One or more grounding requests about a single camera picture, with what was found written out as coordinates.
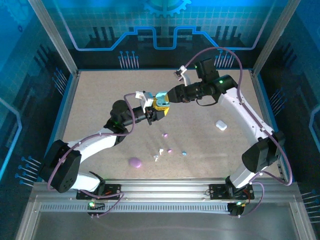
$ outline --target enclosure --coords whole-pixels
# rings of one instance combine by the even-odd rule
[[[319,8],[312,0],[0,0],[2,239],[318,239]],[[97,133],[125,94],[168,92],[182,83],[174,72],[209,47],[217,49],[189,65],[191,83],[200,81],[197,61],[212,58],[237,83],[243,68],[245,100],[285,135],[290,166],[280,157],[266,170],[289,181],[291,168],[291,186],[263,174],[265,194],[253,185],[245,213],[263,197],[260,207],[229,216],[227,203],[205,193],[237,170],[251,143],[232,112],[192,101],[170,103],[163,119],[139,122],[80,165],[121,185],[112,213],[91,219],[91,199],[47,191],[38,171],[54,141]],[[103,213],[116,201],[97,203]]]

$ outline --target gear logo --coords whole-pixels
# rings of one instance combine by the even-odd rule
[[[157,17],[162,15],[173,17],[174,14],[180,14],[181,10],[186,10],[186,5],[191,4],[190,0],[144,0],[143,5],[145,10],[149,10],[150,14],[155,14]]]
[[[28,0],[0,0],[0,8],[6,7],[11,17],[21,24],[29,17]]]

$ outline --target purple blob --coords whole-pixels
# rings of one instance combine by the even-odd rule
[[[142,163],[141,160],[137,157],[132,157],[129,159],[129,164],[134,168],[140,168]]]

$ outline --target glass panel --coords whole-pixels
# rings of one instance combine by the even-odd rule
[[[302,0],[261,71],[295,180],[320,236],[320,1]]]
[[[80,69],[178,68],[213,46],[252,68],[286,2],[44,1]],[[220,69],[237,67],[224,51],[206,55]]]
[[[70,73],[27,0],[0,0],[0,20],[0,239],[14,239]]]

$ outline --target work surface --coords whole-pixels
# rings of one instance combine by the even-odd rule
[[[173,70],[83,71],[73,100],[63,141],[75,141],[99,131],[110,118],[115,101],[135,91],[169,91],[180,84]],[[220,76],[230,75],[238,82],[238,70],[220,70]],[[191,83],[198,82],[195,70],[188,70]],[[241,91],[260,115],[256,93],[248,70],[243,72]],[[130,99],[132,107],[139,101]],[[212,97],[201,104],[212,103]],[[227,124],[225,131],[215,123]],[[195,102],[172,103],[167,116],[149,126],[147,120],[136,125],[134,132],[117,146],[107,148],[85,160],[80,171],[92,171],[103,178],[225,178],[241,164],[241,155],[249,148],[243,131],[222,106],[201,107]],[[154,155],[164,149],[155,162]],[[134,168],[129,159],[141,159]],[[279,175],[276,163],[267,169]]]

